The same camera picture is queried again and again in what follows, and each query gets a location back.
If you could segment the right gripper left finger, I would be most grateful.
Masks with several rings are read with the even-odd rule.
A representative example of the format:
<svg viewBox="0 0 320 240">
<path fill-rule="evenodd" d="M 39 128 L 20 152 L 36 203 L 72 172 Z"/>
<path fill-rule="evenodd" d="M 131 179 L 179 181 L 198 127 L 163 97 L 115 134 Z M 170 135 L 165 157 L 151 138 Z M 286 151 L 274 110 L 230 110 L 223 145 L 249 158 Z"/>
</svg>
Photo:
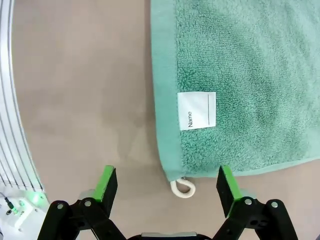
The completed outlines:
<svg viewBox="0 0 320 240">
<path fill-rule="evenodd" d="M 107 165 L 92 196 L 72 205 L 63 200 L 50 204 L 38 239 L 75 240 L 81 231 L 90 230 L 97 240 L 124 240 L 126 237 L 110 219 L 117 188 L 116 168 Z"/>
</svg>

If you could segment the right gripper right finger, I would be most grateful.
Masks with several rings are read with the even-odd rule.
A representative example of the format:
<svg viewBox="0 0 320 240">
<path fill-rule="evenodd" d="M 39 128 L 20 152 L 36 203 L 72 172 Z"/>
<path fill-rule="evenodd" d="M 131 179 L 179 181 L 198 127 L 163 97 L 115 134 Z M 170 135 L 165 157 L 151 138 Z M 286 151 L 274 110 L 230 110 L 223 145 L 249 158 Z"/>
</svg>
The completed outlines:
<svg viewBox="0 0 320 240">
<path fill-rule="evenodd" d="M 253 229 L 260 240 L 298 239 L 284 203 L 279 199 L 261 203 L 244 196 L 229 166 L 220 166 L 216 189 L 226 219 L 214 240 L 237 240 L 244 229 Z"/>
</svg>

